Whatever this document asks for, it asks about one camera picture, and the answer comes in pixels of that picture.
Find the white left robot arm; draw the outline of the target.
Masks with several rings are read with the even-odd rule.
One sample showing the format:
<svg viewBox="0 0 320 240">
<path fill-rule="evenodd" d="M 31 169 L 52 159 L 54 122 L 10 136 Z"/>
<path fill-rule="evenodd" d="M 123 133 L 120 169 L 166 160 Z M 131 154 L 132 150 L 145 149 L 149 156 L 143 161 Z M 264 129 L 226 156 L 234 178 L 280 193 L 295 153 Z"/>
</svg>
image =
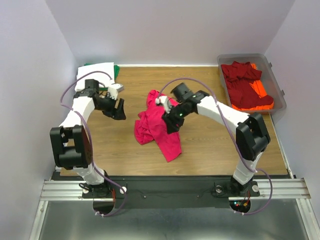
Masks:
<svg viewBox="0 0 320 240">
<path fill-rule="evenodd" d="M 69 113 L 66 119 L 49 132 L 55 165 L 75 171 L 88 186 L 94 186 L 100 197 L 111 193 L 111 184 L 106 180 L 106 171 L 95 166 L 87 121 L 95 110 L 114 120 L 125 120 L 124 99 L 118 98 L 123 90 L 122 84 L 113 83 L 107 87 L 106 96 L 102 96 L 100 83 L 86 79 L 84 88 L 75 92 L 72 106 L 67 106 Z"/>
</svg>

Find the pink t shirt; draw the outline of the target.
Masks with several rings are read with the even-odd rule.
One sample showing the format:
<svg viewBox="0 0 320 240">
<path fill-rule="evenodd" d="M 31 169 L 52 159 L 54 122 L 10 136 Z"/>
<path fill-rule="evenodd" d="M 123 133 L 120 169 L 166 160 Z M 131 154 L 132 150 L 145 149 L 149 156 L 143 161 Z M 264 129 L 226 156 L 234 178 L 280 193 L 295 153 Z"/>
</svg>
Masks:
<svg viewBox="0 0 320 240">
<path fill-rule="evenodd" d="M 169 163 L 181 153 L 181 139 L 179 133 L 167 133 L 167 126 L 162 115 L 165 110 L 156 105 L 159 92 L 151 90 L 146 98 L 146 110 L 138 114 L 134 123 L 134 137 L 141 145 L 154 141 L 159 147 L 165 160 Z"/>
</svg>

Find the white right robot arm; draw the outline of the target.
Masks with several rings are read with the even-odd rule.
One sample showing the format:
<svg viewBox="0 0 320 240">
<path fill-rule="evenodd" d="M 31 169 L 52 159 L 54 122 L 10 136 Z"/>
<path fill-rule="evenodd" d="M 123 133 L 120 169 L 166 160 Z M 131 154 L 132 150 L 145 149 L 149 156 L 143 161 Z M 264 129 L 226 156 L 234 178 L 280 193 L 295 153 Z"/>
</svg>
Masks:
<svg viewBox="0 0 320 240">
<path fill-rule="evenodd" d="M 234 195 L 248 190 L 257 172 L 256 166 L 271 138 L 261 114 L 248 114 L 229 107 L 217 100 L 212 93 L 199 90 L 192 92 L 185 83 L 177 85 L 171 93 L 178 104 L 173 105 L 167 96 L 158 95 L 156 105 L 163 106 L 162 119 L 168 134 L 176 133 L 191 113 L 210 118 L 225 126 L 239 161 L 230 179 L 229 188 Z"/>
</svg>

